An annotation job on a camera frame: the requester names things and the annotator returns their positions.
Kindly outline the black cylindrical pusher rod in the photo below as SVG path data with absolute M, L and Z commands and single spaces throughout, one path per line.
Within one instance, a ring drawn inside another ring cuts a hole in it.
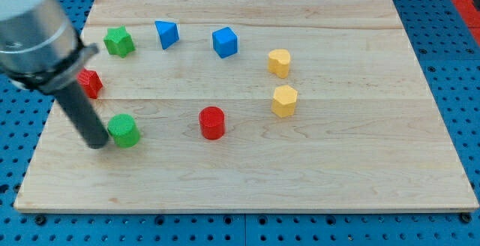
M 109 134 L 77 81 L 53 96 L 90 149 L 101 149 L 108 143 Z

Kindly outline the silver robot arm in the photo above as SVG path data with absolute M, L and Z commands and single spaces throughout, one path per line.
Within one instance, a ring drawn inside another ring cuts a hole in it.
M 1 72 L 21 89 L 52 95 L 91 149 L 109 134 L 77 76 L 98 51 L 83 43 L 59 0 L 1 0 Z

